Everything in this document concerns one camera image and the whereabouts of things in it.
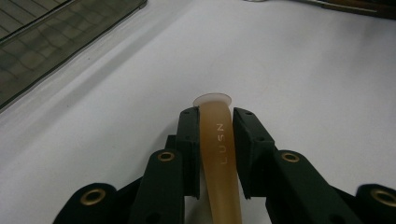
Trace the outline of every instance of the brass ring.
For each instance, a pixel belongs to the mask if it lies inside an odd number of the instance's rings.
[[[297,162],[300,160],[300,158],[297,155],[294,155],[289,152],[282,153],[282,159],[289,162]]]
[[[95,195],[95,197],[90,198],[90,195],[92,196],[92,194],[96,193],[97,196]],[[91,189],[85,192],[79,201],[84,205],[90,206],[101,202],[105,198],[105,196],[106,192],[103,189]]]
[[[171,161],[174,158],[175,158],[175,154],[173,154],[172,152],[163,152],[160,155],[158,155],[159,161]]]
[[[377,201],[386,204],[387,206],[396,207],[396,196],[387,191],[382,189],[372,189],[371,195]]]

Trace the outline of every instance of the translucent tube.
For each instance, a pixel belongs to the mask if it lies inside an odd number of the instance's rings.
[[[194,105],[199,104],[201,157],[213,223],[241,224],[233,124],[227,105],[231,98],[227,102],[224,96],[205,95]]]

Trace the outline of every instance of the plastic tube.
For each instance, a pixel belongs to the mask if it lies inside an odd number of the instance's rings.
[[[224,94],[207,94],[194,105],[200,112],[200,148],[214,224],[241,224],[233,124]]]

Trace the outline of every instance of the white table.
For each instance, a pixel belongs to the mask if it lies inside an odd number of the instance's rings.
[[[51,223],[93,182],[122,188],[208,92],[254,112],[332,185],[396,189],[396,21],[291,1],[149,0],[0,114],[0,222]],[[245,223],[270,223],[264,199]],[[186,222],[210,223],[186,199]]]

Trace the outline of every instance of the black object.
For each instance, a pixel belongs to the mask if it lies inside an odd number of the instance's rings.
[[[277,150],[250,111],[235,108],[233,130],[239,178],[247,198],[266,197],[274,224],[394,224],[396,191],[360,186],[356,197],[330,186],[303,155]],[[146,172],[115,191],[107,184],[78,190],[55,224],[184,223],[184,196],[199,197],[199,110],[180,113],[177,135],[153,153]]]
[[[2,0],[0,109],[147,0]]]

